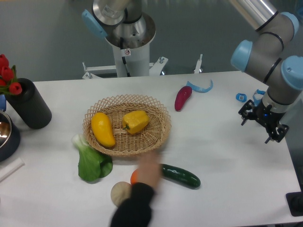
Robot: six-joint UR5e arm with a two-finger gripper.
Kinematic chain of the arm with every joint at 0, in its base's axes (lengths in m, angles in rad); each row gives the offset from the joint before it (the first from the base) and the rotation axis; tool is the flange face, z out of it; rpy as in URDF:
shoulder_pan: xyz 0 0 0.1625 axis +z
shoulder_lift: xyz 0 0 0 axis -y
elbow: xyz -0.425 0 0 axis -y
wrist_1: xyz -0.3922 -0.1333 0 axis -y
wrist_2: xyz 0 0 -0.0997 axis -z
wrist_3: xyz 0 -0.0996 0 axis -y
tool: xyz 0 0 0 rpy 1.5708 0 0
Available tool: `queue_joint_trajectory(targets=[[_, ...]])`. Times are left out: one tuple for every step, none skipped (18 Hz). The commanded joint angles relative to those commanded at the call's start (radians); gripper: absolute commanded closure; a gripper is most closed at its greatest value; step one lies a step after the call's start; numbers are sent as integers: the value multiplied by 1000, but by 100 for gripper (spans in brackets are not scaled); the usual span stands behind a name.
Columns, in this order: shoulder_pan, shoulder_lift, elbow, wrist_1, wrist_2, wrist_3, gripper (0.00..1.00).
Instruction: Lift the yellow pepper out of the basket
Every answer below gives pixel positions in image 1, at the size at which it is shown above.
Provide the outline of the blurred human hand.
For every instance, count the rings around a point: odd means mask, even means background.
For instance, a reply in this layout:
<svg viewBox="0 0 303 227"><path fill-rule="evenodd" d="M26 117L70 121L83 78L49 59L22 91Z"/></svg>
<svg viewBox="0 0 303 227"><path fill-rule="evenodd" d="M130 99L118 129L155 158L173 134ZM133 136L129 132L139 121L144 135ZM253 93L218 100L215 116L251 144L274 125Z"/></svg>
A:
<svg viewBox="0 0 303 227"><path fill-rule="evenodd" d="M145 153L139 158L137 182L157 189L161 179L160 154L157 151Z"/></svg>

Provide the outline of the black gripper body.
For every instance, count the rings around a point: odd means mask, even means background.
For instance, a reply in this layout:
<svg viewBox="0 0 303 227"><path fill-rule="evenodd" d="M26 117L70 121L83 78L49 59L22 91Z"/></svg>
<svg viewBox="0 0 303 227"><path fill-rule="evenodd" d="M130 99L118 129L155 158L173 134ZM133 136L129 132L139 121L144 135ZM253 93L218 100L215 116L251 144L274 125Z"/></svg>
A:
<svg viewBox="0 0 303 227"><path fill-rule="evenodd" d="M263 103L262 100L254 101L253 120L265 128L277 129L280 120L286 113L286 105L276 103L272 100Z"/></svg>

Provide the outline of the black sleeved forearm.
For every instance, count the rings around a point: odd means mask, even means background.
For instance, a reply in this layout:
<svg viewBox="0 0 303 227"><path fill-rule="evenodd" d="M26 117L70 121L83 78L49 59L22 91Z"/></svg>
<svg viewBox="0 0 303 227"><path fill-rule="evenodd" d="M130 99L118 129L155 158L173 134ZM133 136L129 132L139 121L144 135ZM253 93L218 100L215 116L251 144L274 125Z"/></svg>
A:
<svg viewBox="0 0 303 227"><path fill-rule="evenodd" d="M155 192L144 183L132 186L131 196L117 208L114 213L112 227L146 227L152 218L150 203Z"/></svg>

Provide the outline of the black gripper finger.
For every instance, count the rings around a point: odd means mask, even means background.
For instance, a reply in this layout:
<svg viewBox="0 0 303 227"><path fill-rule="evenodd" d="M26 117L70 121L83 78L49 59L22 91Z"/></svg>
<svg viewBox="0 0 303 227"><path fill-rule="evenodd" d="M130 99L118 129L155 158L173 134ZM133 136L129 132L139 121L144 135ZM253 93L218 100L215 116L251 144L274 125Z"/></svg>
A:
<svg viewBox="0 0 303 227"><path fill-rule="evenodd" d="M285 124L278 124L278 125L266 125L266 132L268 133L268 138L266 139L265 143L270 141L280 142L289 130L289 126Z"/></svg>
<svg viewBox="0 0 303 227"><path fill-rule="evenodd" d="M254 108L254 102L252 100L248 100L238 111L238 114L242 119L241 125L244 125L247 120L255 120L255 113L253 112Z"/></svg>

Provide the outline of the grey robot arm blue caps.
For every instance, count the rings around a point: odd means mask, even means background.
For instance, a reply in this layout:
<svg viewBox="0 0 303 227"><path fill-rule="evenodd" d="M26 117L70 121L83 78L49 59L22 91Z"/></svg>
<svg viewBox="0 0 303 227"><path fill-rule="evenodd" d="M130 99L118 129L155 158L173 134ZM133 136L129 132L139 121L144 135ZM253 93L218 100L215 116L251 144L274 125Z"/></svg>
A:
<svg viewBox="0 0 303 227"><path fill-rule="evenodd" d="M256 41L244 40L237 46L231 64L268 87L260 101L247 101L239 114L243 121L262 125L268 140L280 142L289 129L280 121L303 89L302 57L279 56L296 35L299 21L267 0L233 0L231 4L259 35ZM150 63L155 23L142 12L139 0L96 0L92 11L83 11L82 20L91 33L112 46L119 77L160 74L161 61Z"/></svg>

